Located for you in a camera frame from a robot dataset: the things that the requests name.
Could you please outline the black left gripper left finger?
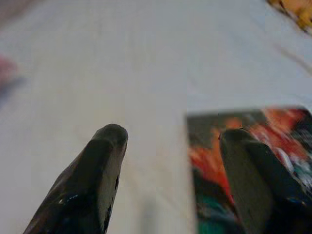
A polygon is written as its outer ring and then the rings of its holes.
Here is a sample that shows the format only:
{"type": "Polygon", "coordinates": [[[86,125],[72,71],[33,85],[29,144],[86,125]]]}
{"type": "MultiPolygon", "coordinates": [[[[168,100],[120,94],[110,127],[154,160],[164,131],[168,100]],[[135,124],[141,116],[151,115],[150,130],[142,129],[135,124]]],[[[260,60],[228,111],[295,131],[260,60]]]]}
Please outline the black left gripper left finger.
{"type": "Polygon", "coordinates": [[[127,141],[120,125],[98,129],[57,177],[24,233],[105,234],[127,141]]]}

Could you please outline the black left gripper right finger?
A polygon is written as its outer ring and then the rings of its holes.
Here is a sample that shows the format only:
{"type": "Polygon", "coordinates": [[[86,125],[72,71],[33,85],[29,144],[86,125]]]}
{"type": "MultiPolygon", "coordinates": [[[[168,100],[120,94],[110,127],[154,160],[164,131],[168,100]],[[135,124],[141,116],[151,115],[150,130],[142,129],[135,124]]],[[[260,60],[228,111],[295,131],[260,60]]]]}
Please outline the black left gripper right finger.
{"type": "Polygon", "coordinates": [[[312,232],[312,197],[269,146],[241,128],[222,132],[219,145],[246,233],[312,232]]]}

